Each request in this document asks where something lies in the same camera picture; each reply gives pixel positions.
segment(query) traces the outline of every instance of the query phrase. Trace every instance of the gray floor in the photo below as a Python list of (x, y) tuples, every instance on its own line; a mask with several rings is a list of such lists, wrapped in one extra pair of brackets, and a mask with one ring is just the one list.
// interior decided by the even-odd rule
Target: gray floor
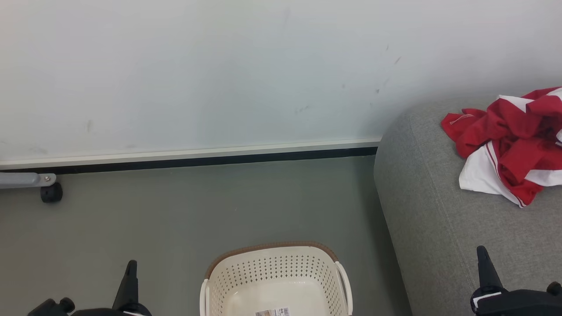
[(218, 255), (314, 240), (347, 270), (354, 315), (410, 315), (373, 156), (60, 176), (64, 199), (0, 190), (0, 314), (68, 296), (109, 307), (128, 260), (154, 316), (198, 315)]

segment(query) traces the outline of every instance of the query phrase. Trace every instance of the baseboard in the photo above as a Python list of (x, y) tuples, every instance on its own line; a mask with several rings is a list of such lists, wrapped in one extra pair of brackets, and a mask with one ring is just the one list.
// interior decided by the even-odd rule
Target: baseboard
[(0, 161), (0, 170), (57, 174), (373, 155), (380, 138)]

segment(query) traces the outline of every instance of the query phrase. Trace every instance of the basket handle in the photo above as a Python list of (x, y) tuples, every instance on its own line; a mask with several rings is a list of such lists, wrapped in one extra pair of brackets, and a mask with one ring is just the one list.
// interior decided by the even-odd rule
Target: basket handle
[(335, 262), (336, 267), (338, 268), (339, 276), (343, 280), (343, 287), (346, 290), (346, 299), (347, 299), (347, 315), (351, 315), (353, 313), (353, 296), (351, 295), (351, 285), (350, 280), (347, 278), (346, 270), (343, 268), (343, 265), (339, 263), (339, 261)]
[(209, 311), (209, 291), (207, 289), (207, 282), (209, 279), (205, 279), (203, 284), (201, 284), (201, 292), (199, 293), (199, 315), (207, 316)]

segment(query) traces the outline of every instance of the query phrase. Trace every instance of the barcode sticker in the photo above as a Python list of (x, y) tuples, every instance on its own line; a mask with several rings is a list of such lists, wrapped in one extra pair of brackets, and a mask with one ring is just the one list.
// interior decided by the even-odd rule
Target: barcode sticker
[(264, 310), (263, 312), (256, 312), (256, 316), (291, 316), (288, 307)]

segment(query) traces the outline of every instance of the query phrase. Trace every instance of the brown basket rim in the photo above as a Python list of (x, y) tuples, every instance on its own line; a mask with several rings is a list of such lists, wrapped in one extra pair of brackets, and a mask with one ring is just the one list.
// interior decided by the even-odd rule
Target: brown basket rim
[(215, 267), (224, 259), (232, 256), (236, 256), (239, 254), (245, 254), (247, 252), (257, 251), (257, 250), (264, 250), (264, 249), (272, 249), (272, 248), (282, 248), (282, 247), (314, 247), (326, 252), (334, 262), (338, 261), (338, 257), (332, 251), (332, 249), (322, 245), (319, 242), (315, 241), (286, 241), (286, 242), (271, 242), (271, 243), (263, 243), (262, 245), (244, 247), (236, 250), (232, 250), (229, 252), (225, 252), (224, 254), (218, 256), (212, 263), (209, 265), (207, 272), (205, 273), (205, 278), (211, 278), (211, 273), (215, 269)]

